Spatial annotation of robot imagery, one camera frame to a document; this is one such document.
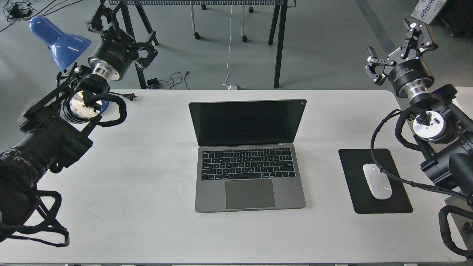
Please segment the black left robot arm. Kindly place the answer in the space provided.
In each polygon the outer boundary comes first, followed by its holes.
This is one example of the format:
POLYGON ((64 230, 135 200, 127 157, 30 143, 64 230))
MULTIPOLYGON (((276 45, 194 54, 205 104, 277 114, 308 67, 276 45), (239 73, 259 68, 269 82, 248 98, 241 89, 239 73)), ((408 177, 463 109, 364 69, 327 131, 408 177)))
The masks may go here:
POLYGON ((110 91, 110 82, 123 78, 132 64, 147 68, 158 52, 156 32, 144 12, 144 1, 101 1, 88 30, 101 41, 88 59, 76 60, 91 41, 66 34, 43 16, 29 21, 30 31, 50 49, 59 68, 57 86, 25 113, 25 133, 1 153, 1 241, 31 240, 51 246, 69 245, 69 232, 57 220, 61 195, 39 190, 46 172, 59 173, 77 162, 93 145, 96 126, 112 127, 127 118, 125 99, 135 94, 110 91))

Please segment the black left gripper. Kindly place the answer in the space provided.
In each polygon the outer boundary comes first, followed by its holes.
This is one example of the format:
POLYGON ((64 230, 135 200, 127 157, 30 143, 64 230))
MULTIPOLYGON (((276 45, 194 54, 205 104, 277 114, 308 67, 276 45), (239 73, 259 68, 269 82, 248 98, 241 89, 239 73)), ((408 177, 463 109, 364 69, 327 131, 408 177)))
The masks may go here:
POLYGON ((94 68, 99 63, 108 64, 112 70, 112 80, 119 81, 128 71, 132 61, 140 70, 144 70, 153 62, 158 54, 155 46, 158 44, 156 32, 152 31, 147 42, 135 42, 135 39, 120 29, 116 14, 123 6, 123 2, 111 9, 105 7, 105 2, 100 2, 95 14, 88 20, 88 31, 102 35, 101 42, 88 59, 90 67, 94 68), (102 17, 112 24, 112 29, 103 30, 102 17), (146 57, 140 57, 139 51, 147 52, 146 57))

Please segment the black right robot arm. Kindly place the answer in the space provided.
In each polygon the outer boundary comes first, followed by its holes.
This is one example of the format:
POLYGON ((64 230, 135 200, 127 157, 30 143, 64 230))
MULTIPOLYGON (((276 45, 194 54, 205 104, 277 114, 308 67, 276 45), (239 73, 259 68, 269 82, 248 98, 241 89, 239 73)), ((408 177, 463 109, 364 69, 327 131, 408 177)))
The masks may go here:
POLYGON ((371 157, 392 180, 459 198, 472 207, 472 119, 454 104, 457 89, 452 84, 428 91, 434 77, 422 56, 439 46, 428 25, 402 21, 407 29, 406 37, 387 58, 378 58, 374 48, 368 47, 368 63, 364 67, 367 76, 376 85, 389 80, 397 97, 409 99, 408 108, 393 110, 375 129, 370 143, 371 157), (384 169, 375 158, 375 138, 382 126, 395 116, 398 116, 397 140, 404 147, 422 153, 425 160, 421 170, 432 185, 404 180, 384 169))

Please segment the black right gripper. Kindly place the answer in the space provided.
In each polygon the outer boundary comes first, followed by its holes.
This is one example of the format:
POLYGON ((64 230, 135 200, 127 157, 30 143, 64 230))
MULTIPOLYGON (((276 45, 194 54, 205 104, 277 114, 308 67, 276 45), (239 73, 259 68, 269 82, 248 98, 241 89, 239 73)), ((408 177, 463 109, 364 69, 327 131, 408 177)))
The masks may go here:
POLYGON ((429 25, 425 23, 411 23, 405 18, 402 22, 407 29, 407 34, 400 47, 399 57, 405 60, 405 62, 397 65, 397 62, 391 59, 392 56, 395 59, 398 49, 391 52, 386 59, 380 59, 375 49, 368 47, 368 63, 364 69, 370 80, 379 86, 385 82, 388 76, 396 96, 407 98, 407 92, 403 92, 403 90, 408 83, 420 79, 426 88, 433 85, 434 77, 431 71, 425 61, 419 58, 428 51, 438 49, 439 44, 429 25))

